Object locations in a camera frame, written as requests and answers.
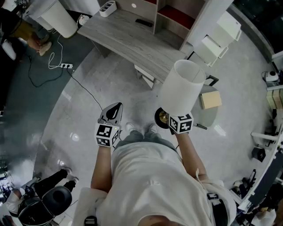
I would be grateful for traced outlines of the white table lamp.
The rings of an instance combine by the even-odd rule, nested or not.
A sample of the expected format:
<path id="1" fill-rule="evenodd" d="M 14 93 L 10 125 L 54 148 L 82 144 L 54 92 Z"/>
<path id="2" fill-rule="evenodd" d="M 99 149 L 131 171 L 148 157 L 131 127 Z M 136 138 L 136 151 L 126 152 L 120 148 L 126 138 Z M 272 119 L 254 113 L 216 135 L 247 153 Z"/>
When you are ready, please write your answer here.
<path id="1" fill-rule="evenodd" d="M 205 80 L 205 72 L 196 63 L 176 61 L 157 96 L 159 106 L 168 116 L 191 114 Z"/>

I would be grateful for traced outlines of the black remote control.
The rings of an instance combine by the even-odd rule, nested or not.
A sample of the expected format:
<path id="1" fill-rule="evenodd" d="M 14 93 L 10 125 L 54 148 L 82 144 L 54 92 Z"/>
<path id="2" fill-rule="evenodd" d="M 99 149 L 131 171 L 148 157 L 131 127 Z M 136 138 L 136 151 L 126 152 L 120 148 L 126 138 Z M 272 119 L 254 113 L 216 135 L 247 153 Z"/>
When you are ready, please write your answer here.
<path id="1" fill-rule="evenodd" d="M 142 19 L 136 19 L 135 22 L 139 23 L 139 24 L 142 24 L 142 25 L 145 25 L 145 26 L 148 26 L 148 27 L 152 27 L 153 24 L 148 22 L 148 21 L 145 21 L 145 20 L 142 20 Z"/>

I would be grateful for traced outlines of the person's white shirt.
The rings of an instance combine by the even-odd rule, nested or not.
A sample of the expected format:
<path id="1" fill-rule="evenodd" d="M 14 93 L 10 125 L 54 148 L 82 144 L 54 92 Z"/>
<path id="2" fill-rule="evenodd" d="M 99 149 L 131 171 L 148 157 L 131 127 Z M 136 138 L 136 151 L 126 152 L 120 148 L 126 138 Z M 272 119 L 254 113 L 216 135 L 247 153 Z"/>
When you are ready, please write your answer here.
<path id="1" fill-rule="evenodd" d="M 138 226 L 153 215 L 181 226 L 230 226 L 236 204 L 222 181 L 190 176 L 175 152 L 114 151 L 109 193 L 82 188 L 72 226 L 84 226 L 88 216 L 98 226 Z"/>

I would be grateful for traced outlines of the small round waste basket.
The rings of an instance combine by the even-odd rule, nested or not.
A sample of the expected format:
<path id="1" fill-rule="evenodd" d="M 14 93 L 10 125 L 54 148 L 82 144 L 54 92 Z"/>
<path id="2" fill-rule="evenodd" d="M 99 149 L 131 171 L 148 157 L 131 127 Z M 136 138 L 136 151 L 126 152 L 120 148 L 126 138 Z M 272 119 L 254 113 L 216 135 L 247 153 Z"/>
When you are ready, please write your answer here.
<path id="1" fill-rule="evenodd" d="M 90 17 L 88 15 L 81 14 L 77 20 L 77 25 L 83 26 L 89 19 Z"/>

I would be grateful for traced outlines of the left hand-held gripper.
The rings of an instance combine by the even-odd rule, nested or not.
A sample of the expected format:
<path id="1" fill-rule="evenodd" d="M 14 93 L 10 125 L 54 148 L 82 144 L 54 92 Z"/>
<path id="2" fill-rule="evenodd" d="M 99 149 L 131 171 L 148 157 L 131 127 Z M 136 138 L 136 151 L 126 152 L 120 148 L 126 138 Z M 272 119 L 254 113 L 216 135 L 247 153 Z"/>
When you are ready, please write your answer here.
<path id="1" fill-rule="evenodd" d="M 95 125 L 96 144 L 103 147 L 112 147 L 120 136 L 123 104 L 117 102 L 106 107 L 101 118 Z"/>

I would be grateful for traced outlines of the grey wooden desk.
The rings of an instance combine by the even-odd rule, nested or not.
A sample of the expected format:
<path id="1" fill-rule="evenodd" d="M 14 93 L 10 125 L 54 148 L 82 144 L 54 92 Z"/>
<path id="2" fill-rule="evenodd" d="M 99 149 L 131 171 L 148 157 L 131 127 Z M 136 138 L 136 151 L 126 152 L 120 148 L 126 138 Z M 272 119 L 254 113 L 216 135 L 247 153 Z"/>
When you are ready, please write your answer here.
<path id="1" fill-rule="evenodd" d="M 166 29 L 154 34 L 153 28 L 137 23 L 137 18 L 120 9 L 105 18 L 96 13 L 78 33 L 164 82 L 174 63 L 185 58 L 177 49 L 181 39 Z"/>

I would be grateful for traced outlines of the grey wooden shelf cabinet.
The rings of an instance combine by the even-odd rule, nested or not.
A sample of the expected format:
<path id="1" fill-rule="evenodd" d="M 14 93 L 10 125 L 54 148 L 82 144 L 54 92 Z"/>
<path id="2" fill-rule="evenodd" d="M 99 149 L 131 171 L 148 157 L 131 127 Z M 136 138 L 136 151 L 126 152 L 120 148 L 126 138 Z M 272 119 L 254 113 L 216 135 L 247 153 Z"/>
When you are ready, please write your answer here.
<path id="1" fill-rule="evenodd" d="M 169 30 L 172 45 L 188 54 L 211 32 L 233 0 L 117 0 L 119 9 L 153 23 L 153 34 Z"/>

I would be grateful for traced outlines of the white storage cart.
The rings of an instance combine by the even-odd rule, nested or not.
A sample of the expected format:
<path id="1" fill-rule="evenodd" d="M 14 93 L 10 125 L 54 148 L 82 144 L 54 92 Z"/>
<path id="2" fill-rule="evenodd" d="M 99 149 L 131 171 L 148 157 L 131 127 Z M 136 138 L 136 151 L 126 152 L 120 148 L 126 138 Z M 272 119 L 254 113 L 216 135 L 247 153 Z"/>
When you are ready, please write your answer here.
<path id="1" fill-rule="evenodd" d="M 227 11 L 216 22 L 214 29 L 195 47 L 195 53 L 212 67 L 229 49 L 229 44 L 238 41 L 241 24 Z"/>

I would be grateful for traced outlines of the white pen holder organizer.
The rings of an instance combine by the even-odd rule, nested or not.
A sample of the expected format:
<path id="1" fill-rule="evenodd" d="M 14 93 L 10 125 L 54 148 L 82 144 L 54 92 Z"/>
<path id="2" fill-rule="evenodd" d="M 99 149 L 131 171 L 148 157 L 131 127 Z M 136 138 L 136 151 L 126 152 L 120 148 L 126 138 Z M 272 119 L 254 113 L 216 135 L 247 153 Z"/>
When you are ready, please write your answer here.
<path id="1" fill-rule="evenodd" d="M 114 0 L 109 0 L 99 9 L 99 13 L 102 17 L 108 17 L 116 10 L 116 2 Z"/>

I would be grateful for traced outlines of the stack of tan boxes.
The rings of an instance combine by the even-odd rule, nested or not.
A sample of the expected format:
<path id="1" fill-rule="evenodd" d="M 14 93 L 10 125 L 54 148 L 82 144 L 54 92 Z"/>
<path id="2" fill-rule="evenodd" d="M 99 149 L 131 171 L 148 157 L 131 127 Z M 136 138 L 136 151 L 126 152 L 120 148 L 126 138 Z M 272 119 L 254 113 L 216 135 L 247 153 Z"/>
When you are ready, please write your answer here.
<path id="1" fill-rule="evenodd" d="M 267 91 L 266 98 L 271 109 L 283 109 L 283 89 Z"/>

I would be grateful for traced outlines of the tan cardboard box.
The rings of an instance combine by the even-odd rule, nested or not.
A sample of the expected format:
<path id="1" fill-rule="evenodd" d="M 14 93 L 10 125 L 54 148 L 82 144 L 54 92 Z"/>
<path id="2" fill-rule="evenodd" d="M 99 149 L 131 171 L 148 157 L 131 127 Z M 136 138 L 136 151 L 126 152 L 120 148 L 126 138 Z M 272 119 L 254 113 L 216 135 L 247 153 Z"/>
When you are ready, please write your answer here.
<path id="1" fill-rule="evenodd" d="M 202 93 L 200 95 L 203 109 L 210 109 L 222 105 L 222 100 L 219 91 Z"/>

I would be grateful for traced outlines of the person's right forearm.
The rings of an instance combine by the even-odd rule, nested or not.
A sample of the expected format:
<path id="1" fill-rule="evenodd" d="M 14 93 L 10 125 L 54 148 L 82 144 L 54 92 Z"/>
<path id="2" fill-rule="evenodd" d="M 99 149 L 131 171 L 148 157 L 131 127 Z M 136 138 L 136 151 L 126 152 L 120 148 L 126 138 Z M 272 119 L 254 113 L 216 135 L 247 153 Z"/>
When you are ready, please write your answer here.
<path id="1" fill-rule="evenodd" d="M 205 166 L 197 154 L 193 143 L 187 133 L 175 134 L 182 157 L 183 166 L 186 172 L 197 179 L 197 170 L 199 172 L 198 177 L 200 180 L 208 179 Z"/>

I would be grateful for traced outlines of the white round device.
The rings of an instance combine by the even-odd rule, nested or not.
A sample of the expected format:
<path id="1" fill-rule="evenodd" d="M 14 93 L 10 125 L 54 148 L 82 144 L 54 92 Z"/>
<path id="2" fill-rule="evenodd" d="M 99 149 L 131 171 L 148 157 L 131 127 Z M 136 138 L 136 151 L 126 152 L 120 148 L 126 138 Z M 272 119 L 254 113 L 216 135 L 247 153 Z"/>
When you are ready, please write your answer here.
<path id="1" fill-rule="evenodd" d="M 263 81 L 267 87 L 274 87 L 279 85 L 279 74 L 275 71 L 264 72 Z"/>

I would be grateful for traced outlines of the black box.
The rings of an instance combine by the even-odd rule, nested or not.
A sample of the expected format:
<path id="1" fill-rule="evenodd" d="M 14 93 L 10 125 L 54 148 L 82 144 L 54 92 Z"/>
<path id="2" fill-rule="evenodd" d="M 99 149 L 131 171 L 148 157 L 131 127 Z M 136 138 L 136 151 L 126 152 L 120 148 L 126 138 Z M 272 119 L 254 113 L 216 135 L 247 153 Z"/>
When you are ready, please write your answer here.
<path id="1" fill-rule="evenodd" d="M 263 160 L 266 157 L 265 149 L 259 148 L 259 147 L 253 148 L 253 150 L 252 150 L 252 157 L 257 159 L 260 162 L 263 162 Z"/>

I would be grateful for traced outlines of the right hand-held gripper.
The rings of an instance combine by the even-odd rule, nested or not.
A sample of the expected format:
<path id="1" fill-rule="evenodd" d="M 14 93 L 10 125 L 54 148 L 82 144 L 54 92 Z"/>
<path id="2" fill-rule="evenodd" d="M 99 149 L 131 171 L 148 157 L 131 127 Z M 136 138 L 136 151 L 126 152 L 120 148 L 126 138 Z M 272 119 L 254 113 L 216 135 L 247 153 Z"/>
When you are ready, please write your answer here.
<path id="1" fill-rule="evenodd" d="M 193 126 L 194 118 L 190 113 L 183 116 L 169 115 L 169 127 L 177 134 L 188 133 Z"/>

